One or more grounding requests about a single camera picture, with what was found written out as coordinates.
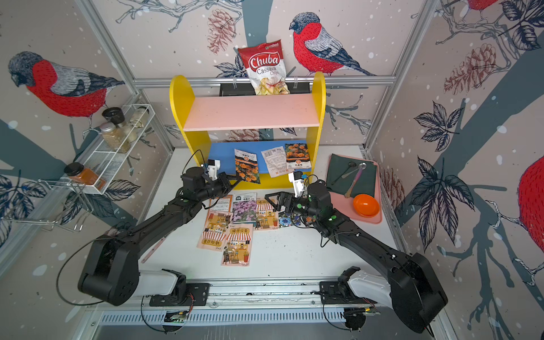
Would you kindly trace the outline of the striped shop seed bag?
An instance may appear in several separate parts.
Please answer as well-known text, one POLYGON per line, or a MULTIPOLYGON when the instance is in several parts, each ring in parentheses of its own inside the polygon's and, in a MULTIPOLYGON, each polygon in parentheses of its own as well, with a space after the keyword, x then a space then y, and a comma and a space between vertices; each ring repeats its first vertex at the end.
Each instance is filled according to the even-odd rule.
POLYGON ((256 217, 257 230, 279 229, 279 213, 274 210, 269 201, 263 198, 256 201, 256 217))

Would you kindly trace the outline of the pink shop seed bag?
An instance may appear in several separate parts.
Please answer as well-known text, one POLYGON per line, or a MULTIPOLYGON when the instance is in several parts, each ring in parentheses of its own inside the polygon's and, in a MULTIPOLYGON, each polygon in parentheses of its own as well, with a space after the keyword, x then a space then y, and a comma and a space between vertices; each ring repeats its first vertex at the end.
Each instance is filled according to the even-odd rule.
POLYGON ((238 223, 228 226, 223 240, 222 266, 249 266, 253 231, 253 223, 238 223))
POLYGON ((208 211, 204 229, 198 241, 198 249, 220 252, 233 214, 227 211, 208 211))

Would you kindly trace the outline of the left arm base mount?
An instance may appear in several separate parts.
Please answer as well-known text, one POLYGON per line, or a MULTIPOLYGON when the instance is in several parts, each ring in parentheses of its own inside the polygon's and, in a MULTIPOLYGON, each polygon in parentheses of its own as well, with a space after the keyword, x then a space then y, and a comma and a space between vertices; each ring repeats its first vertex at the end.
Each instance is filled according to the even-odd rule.
POLYGON ((150 298, 151 307, 201 307, 208 300, 211 284, 189 283, 187 277, 169 269, 162 269, 161 273, 168 273, 170 279, 175 279, 170 293, 154 295, 150 298))

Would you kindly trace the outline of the orange marigold bag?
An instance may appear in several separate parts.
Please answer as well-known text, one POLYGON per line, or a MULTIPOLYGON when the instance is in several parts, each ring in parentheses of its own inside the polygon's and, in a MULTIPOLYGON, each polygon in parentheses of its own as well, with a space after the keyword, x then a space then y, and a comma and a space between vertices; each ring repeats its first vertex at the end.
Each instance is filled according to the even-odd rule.
POLYGON ((285 144, 286 167, 291 170, 310 169, 311 160, 305 143, 285 144))

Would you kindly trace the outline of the blue flower seed bag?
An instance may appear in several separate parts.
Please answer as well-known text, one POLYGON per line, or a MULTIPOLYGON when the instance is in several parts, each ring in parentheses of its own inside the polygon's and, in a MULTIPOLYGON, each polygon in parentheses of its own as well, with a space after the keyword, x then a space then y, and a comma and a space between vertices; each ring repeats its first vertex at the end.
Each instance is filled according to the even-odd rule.
POLYGON ((288 228, 288 227, 303 227, 303 224, 300 219, 300 215, 296 213, 279 213, 279 228, 288 228))

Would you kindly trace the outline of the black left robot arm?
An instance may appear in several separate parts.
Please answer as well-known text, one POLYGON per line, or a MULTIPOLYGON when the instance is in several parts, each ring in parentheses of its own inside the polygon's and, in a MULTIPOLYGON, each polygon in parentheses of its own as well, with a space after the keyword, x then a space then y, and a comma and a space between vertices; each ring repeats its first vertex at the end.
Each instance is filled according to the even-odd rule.
POLYGON ((140 280, 139 259, 161 238, 192 221, 211 198, 222 198, 242 178, 221 172, 215 180, 201 167, 181 175, 183 186, 160 212, 113 237, 93 240, 77 288, 79 292, 119 306, 131 298, 140 280))

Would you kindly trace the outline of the purple flower seed bag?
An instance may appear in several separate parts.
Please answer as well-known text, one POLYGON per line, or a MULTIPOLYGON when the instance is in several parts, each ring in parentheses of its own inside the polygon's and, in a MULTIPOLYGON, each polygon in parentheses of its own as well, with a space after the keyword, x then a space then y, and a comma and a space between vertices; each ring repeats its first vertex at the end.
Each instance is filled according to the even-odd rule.
POLYGON ((232 222, 256 222, 256 193, 238 194, 233 196, 232 222))

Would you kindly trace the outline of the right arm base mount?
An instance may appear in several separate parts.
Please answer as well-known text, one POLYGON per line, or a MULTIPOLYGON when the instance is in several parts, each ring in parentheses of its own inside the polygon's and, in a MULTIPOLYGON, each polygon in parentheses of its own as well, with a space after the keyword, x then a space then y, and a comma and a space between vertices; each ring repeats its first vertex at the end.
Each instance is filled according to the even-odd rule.
POLYGON ((352 266, 345 270, 336 280, 321 281, 320 290, 317 294, 320 295, 322 304, 369 304, 374 306, 373 300, 356 296, 348 285, 349 279, 360 270, 358 266, 352 266))

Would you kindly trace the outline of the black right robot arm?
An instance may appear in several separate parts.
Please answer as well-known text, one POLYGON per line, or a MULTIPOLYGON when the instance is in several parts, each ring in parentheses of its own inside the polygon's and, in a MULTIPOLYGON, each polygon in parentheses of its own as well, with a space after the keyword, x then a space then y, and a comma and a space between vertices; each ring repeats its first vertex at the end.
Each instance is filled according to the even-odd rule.
POLYGON ((390 285, 392 308, 409 329, 421 334, 448 303, 446 293, 427 258, 408 255, 363 231, 337 210, 324 181, 307 188, 307 197, 281 191, 265 195, 276 211, 311 218, 321 236, 340 245, 370 264, 390 285))

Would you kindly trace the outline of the white text seed bag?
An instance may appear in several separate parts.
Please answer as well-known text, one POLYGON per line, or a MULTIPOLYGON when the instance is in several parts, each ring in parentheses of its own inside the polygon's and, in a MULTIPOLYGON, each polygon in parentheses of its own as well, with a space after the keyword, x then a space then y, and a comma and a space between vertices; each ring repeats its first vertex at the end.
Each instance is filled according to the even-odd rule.
POLYGON ((276 178, 294 172, 294 169, 288 167, 286 152, 283 147, 275 147, 270 150, 264 150, 262 151, 262 157, 266 163, 266 167, 271 178, 276 178))

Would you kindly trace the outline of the dark marigold seed bag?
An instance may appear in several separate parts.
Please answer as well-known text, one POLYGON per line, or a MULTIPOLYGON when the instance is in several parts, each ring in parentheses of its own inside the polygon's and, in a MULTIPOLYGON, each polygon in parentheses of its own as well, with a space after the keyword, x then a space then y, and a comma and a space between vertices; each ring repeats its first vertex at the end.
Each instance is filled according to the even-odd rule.
POLYGON ((256 154, 235 149, 235 171, 242 181, 252 184, 261 183, 256 154))

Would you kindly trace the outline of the white orange seed bag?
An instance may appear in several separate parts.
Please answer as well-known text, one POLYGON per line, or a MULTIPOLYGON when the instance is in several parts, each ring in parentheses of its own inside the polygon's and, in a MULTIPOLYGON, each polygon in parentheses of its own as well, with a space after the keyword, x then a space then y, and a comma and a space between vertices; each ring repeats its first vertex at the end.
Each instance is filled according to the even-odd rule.
POLYGON ((232 195, 227 195, 223 198, 211 198, 209 204, 211 211, 231 212, 232 211, 232 195))

